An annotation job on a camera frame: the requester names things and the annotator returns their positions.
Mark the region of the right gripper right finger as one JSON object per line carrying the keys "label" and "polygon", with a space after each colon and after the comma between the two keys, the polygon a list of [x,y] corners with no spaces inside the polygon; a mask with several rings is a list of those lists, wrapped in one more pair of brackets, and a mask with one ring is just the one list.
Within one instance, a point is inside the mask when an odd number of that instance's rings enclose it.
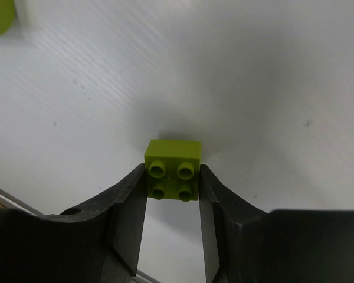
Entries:
{"label": "right gripper right finger", "polygon": [[201,166],[207,282],[354,282],[354,211],[264,212]]}

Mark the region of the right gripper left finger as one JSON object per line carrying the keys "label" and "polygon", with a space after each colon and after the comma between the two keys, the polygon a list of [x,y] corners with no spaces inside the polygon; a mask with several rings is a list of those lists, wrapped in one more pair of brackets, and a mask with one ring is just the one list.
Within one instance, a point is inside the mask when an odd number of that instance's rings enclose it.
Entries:
{"label": "right gripper left finger", "polygon": [[0,282],[130,282],[137,273],[146,171],[59,215],[0,208]]}

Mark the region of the green square lego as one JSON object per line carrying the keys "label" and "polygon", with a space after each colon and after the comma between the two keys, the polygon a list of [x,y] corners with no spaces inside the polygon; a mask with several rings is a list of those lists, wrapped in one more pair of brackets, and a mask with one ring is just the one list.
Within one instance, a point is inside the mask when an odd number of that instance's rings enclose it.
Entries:
{"label": "green square lego", "polygon": [[150,198],[183,202],[198,200],[200,142],[153,139],[144,158]]}
{"label": "green square lego", "polygon": [[7,32],[15,18],[14,0],[0,0],[0,35]]}

